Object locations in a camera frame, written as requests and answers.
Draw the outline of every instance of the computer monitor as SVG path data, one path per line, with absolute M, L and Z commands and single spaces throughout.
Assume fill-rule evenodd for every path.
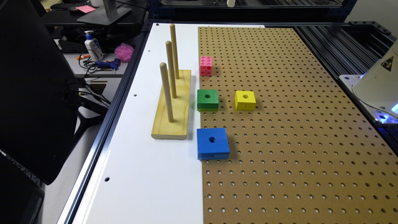
M 103 7 L 89 12 L 77 19 L 77 21 L 90 24 L 111 25 L 114 21 L 131 11 L 131 9 L 126 7 L 116 8 L 116 2 L 112 0 L 103 0 L 103 2 Z
M 0 0 L 0 150 L 45 184 L 72 149 L 77 80 L 29 0 Z

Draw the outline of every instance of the white bottle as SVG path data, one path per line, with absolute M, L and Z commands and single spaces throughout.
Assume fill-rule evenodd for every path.
M 102 58 L 104 58 L 104 55 L 102 54 L 98 40 L 91 36 L 92 32 L 93 32 L 92 30 L 85 31 L 87 39 L 85 41 L 85 45 L 90 57 L 93 59 L 93 61 L 96 62 L 98 60 L 102 60 Z

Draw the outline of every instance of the wooden base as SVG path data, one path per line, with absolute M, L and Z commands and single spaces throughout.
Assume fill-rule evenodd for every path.
M 187 138 L 191 70 L 180 70 L 179 74 L 180 78 L 175 81 L 177 98 L 172 98 L 174 122 L 168 121 L 162 87 L 151 134 L 154 139 L 184 140 Z

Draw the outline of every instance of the pegboard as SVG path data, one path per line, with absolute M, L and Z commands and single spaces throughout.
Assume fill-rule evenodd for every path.
M 202 128 L 228 160 L 203 161 L 204 223 L 398 223 L 398 159 L 293 29 L 199 27 L 218 90 Z M 253 91 L 254 111 L 234 109 Z

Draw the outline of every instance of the white table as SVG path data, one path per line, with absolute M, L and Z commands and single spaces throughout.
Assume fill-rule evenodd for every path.
M 150 136 L 162 86 L 159 63 L 167 62 L 165 42 L 170 40 L 169 24 L 154 24 L 116 129 L 101 152 L 73 223 L 203 223 L 196 137 L 200 113 L 195 106 L 200 26 L 209 25 L 176 24 L 179 67 L 192 70 L 188 139 Z M 66 212 L 58 223 L 63 223 Z
M 79 66 L 79 61 L 76 59 L 77 57 L 80 56 L 80 54 L 64 54 L 63 55 L 66 60 L 69 63 L 69 66 L 73 70 L 74 74 L 76 77 L 84 77 L 86 75 L 87 69 L 82 68 Z M 112 62 L 114 59 L 116 59 L 115 54 L 104 54 L 104 58 L 102 59 L 103 62 L 105 61 L 110 61 Z M 80 60 L 80 64 L 83 66 L 83 61 L 85 60 L 82 59 Z M 92 77 L 103 77 L 103 78 L 121 78 L 123 77 L 124 71 L 126 71 L 127 67 L 127 62 L 122 62 L 120 64 L 119 69 L 117 70 L 112 70 L 112 69 L 104 69 L 104 70 L 97 70 L 95 73 L 89 73 L 88 76 Z

